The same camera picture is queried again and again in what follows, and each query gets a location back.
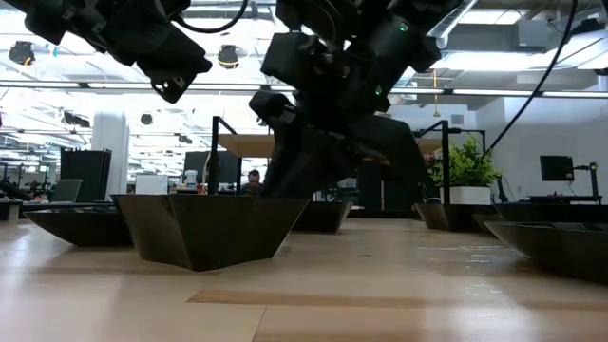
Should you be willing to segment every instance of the monitor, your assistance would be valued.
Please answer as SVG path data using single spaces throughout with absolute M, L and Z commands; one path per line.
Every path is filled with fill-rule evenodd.
M 574 181 L 572 157 L 541 156 L 542 181 Z

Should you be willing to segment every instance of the ceiling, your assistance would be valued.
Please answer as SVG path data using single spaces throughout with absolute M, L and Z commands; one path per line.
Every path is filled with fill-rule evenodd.
M 193 1 L 186 12 L 188 23 L 197 27 L 217 27 L 226 22 L 238 8 L 235 2 L 224 6 L 210 6 L 209 1 Z M 275 32 L 286 28 L 274 18 L 274 1 L 256 1 L 258 17 L 243 19 L 228 35 L 203 35 L 185 31 L 207 51 L 214 63 L 208 73 L 201 74 L 195 83 L 202 84 L 276 84 L 260 71 L 260 64 Z M 528 13 L 537 12 L 534 20 L 546 22 L 554 18 L 551 27 L 559 30 L 558 10 L 565 13 L 569 1 L 499 1 L 479 0 L 461 19 L 462 25 L 508 26 L 521 22 Z M 580 17 L 598 11 L 599 1 L 579 1 Z M 145 83 L 147 78 L 136 66 L 123 66 L 108 55 L 96 53 L 84 40 L 68 33 L 58 47 L 32 35 L 24 26 L 25 15 L 0 1 L 0 80 L 65 81 L 65 82 L 133 82 Z M 593 68 L 608 67 L 608 39 L 603 32 L 573 39 L 561 56 L 560 64 L 546 82 L 546 89 L 585 89 L 596 83 Z M 16 41 L 34 43 L 36 61 L 32 66 L 20 66 L 8 57 Z M 235 70 L 218 66 L 217 53 L 222 45 L 241 47 L 240 65 Z M 541 53 L 504 53 L 496 51 L 459 51 L 449 53 L 433 70 L 417 74 L 412 70 L 397 86 L 459 87 L 479 89 L 532 89 L 542 76 L 543 68 L 553 57 L 554 49 Z M 93 122 L 96 109 L 107 103 L 125 108 L 131 123 L 132 174 L 143 170 L 158 173 L 180 173 L 183 153 L 201 150 L 210 145 L 211 118 L 222 116 L 239 133 L 267 133 L 257 125 L 256 116 L 248 108 L 249 96 L 243 95 L 185 95 L 177 104 L 167 104 L 151 92 L 142 94 L 66 92 L 61 90 L 6 89 L 0 87 L 0 112 L 5 154 L 0 160 L 17 164 L 19 152 L 33 150 L 43 162 L 56 161 L 59 146 L 84 147 L 90 144 L 90 129 L 77 127 L 80 134 L 69 134 L 74 126 L 66 123 L 66 113 Z M 409 97 L 403 103 L 425 105 L 434 96 Z M 484 105 L 491 98 L 445 97 L 444 104 L 467 104 L 471 110 Z M 142 114 L 154 117 L 151 125 L 141 123 Z M 14 133 L 18 129 L 36 130 L 37 134 Z M 192 143 L 181 143 L 175 134 L 187 135 Z M 243 169 L 263 167 L 265 161 L 247 161 Z

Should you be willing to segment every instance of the person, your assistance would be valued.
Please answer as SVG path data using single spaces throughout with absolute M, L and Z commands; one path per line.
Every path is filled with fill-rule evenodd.
M 240 188 L 241 195 L 258 196 L 264 186 L 260 181 L 259 171 L 251 170 L 247 175 L 248 182 Z

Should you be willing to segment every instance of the wooden table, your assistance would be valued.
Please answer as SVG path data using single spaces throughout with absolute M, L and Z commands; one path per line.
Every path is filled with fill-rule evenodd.
M 441 139 L 417 139 L 423 154 L 441 148 Z M 275 148 L 275 136 L 254 134 L 219 134 L 218 144 L 238 157 L 270 158 Z

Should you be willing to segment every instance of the table surface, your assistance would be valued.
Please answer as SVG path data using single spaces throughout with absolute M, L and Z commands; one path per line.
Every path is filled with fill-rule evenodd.
M 441 139 L 417 139 L 422 153 L 441 148 Z M 219 134 L 218 144 L 238 157 L 270 158 L 275 148 L 275 136 L 255 134 Z
M 290 234 L 272 260 L 202 274 L 22 220 L 0 223 L 0 316 L 0 340 L 19 342 L 598 342 L 608 288 L 409 220 Z

